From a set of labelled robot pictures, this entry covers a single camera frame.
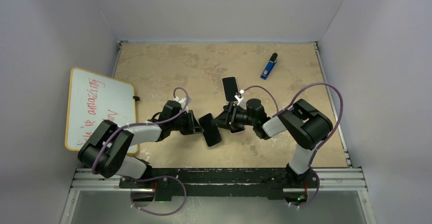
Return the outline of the black phone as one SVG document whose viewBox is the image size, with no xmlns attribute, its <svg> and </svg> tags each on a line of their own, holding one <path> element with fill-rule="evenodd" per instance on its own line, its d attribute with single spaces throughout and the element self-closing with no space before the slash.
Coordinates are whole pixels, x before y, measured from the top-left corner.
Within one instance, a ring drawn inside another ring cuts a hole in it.
<svg viewBox="0 0 432 224">
<path fill-rule="evenodd" d="M 244 126 L 240 126 L 240 127 L 236 127 L 236 128 L 231 128 L 229 131 L 232 134 L 242 133 L 242 132 L 245 131 L 245 127 Z"/>
</svg>

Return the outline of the dark blue phone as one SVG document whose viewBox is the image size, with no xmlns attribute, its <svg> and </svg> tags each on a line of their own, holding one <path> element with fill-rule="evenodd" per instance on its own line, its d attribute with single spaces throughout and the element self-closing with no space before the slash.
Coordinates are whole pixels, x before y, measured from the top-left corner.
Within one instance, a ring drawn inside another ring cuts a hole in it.
<svg viewBox="0 0 432 224">
<path fill-rule="evenodd" d="M 235 96 L 239 92 L 237 79 L 233 76 L 222 78 L 222 85 L 226 102 L 235 102 Z"/>
</svg>

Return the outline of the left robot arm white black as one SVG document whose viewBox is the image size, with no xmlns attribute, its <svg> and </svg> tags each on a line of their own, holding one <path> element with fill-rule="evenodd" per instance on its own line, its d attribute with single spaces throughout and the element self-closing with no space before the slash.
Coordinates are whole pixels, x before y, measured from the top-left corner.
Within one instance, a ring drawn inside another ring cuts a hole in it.
<svg viewBox="0 0 432 224">
<path fill-rule="evenodd" d="M 186 108 L 188 99 L 169 100 L 157 118 L 148 122 L 118 126 L 110 120 L 102 121 L 81 147 L 77 158 L 94 174 L 105 178 L 114 175 L 132 178 L 134 184 L 145 188 L 152 181 L 151 165 L 128 156 L 129 147 L 147 142 L 160 142 L 179 131 L 182 135 L 203 133 L 192 110 Z"/>
</svg>

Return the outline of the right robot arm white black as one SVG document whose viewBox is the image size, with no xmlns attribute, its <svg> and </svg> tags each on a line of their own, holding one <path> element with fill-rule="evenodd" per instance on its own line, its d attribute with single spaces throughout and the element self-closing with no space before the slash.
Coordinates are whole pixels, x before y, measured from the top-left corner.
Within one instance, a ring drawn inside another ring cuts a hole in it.
<svg viewBox="0 0 432 224">
<path fill-rule="evenodd" d="M 230 102 L 211 123 L 233 133 L 251 126 L 257 137 L 264 140 L 289 132 L 297 143 L 286 167 L 287 183 L 293 187 L 305 182 L 315 150 L 334 129 L 330 119 L 304 99 L 272 118 L 266 114 L 259 99 L 249 99 L 245 108 Z"/>
</svg>

